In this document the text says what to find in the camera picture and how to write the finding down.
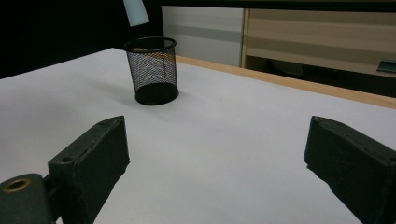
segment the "white tabletop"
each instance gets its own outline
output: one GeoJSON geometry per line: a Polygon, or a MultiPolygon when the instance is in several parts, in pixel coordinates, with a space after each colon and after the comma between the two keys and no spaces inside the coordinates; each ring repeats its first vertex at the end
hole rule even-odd
{"type": "Polygon", "coordinates": [[[344,122],[396,148],[396,110],[184,63],[180,95],[140,105],[125,52],[0,80],[0,182],[125,116],[131,164],[96,224],[359,223],[303,159],[309,122],[344,122]]]}

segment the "dark wall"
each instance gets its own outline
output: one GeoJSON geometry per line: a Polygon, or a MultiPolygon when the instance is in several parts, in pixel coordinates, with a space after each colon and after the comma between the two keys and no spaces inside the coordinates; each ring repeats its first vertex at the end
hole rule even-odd
{"type": "Polygon", "coordinates": [[[159,0],[163,6],[396,12],[396,0],[159,0]]]}
{"type": "Polygon", "coordinates": [[[163,35],[161,6],[145,1],[150,23],[131,28],[122,0],[21,0],[3,8],[0,78],[15,76],[131,38],[163,35]]]}

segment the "wooden panel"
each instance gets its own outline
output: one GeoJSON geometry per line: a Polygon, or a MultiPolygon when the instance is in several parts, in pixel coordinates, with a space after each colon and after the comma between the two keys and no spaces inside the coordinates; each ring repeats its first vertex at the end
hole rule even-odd
{"type": "Polygon", "coordinates": [[[247,55],[396,77],[376,71],[396,59],[396,14],[251,9],[247,55]]]}

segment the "black mesh cup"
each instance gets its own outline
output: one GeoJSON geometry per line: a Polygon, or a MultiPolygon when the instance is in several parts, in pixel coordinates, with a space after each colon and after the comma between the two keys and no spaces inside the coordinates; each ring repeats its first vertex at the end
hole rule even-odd
{"type": "Polygon", "coordinates": [[[175,45],[174,39],[159,36],[124,44],[138,103],[163,105],[177,98],[175,45]]]}

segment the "floor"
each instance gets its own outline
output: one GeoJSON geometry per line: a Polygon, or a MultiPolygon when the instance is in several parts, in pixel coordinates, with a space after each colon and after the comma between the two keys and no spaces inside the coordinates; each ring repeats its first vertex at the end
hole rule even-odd
{"type": "Polygon", "coordinates": [[[300,75],[292,75],[276,69],[271,62],[267,62],[264,72],[396,98],[396,78],[393,77],[379,77],[310,65],[302,65],[301,67],[302,73],[300,75]]]}

